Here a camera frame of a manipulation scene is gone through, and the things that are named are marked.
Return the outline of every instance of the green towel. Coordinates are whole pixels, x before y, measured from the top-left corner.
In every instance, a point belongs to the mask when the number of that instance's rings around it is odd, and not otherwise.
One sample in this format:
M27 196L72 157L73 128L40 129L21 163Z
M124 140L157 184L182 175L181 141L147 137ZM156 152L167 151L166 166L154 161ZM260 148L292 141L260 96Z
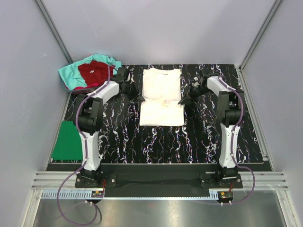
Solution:
M54 160L82 160L80 135L72 122L61 123L52 158Z

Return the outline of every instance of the white t-shirt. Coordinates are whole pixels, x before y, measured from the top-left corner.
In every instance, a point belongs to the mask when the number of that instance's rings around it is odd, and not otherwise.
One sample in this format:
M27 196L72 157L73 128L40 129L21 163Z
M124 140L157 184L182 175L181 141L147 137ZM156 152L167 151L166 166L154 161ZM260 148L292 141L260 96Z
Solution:
M184 124L181 100L181 70L143 71L143 97L140 126L182 126Z

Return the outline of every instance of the metal floor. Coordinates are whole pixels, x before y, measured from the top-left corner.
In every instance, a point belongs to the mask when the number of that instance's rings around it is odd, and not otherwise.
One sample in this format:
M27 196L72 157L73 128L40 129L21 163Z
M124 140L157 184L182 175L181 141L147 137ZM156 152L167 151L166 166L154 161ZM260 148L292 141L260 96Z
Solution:
M235 201L245 192L234 192ZM60 200L63 211L80 200ZM275 192L255 191L245 202L221 207L215 201L132 201L103 200L91 226L97 227L286 227ZM66 213L79 223L91 221L92 207L82 204ZM72 227L62 217L56 200L41 199L34 227Z

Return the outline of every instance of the green cloth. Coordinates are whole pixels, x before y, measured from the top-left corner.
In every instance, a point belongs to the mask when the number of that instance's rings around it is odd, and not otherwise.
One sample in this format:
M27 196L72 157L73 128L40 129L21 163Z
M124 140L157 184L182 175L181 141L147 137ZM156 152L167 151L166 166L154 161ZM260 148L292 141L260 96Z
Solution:
M52 158L54 160L82 160L80 135L72 122L61 123Z
M85 80L78 70L78 66L83 64L90 64L92 60L103 62L107 65L115 65L117 69L122 66L120 61L116 61L114 58L102 54L93 54L81 61L76 61L73 64L67 65L58 71L69 90L74 90L76 87L87 87Z

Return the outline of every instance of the red cloth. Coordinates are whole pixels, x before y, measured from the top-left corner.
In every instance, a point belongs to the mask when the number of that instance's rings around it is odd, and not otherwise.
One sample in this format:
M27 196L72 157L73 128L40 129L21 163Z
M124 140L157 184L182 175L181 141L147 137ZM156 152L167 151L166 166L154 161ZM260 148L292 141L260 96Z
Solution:
M98 87L108 79L108 65L103 62L92 60L90 64L79 65L78 70L85 79L86 88ZM113 67L110 67L109 71L110 76L113 76Z
M88 89L88 88L93 88L93 87L99 87L100 86L100 84L97 84L97 83L95 83L95 84L92 84L92 85L89 85L89 86L87 86L87 87L75 87L74 88L74 90L83 90L83 89Z

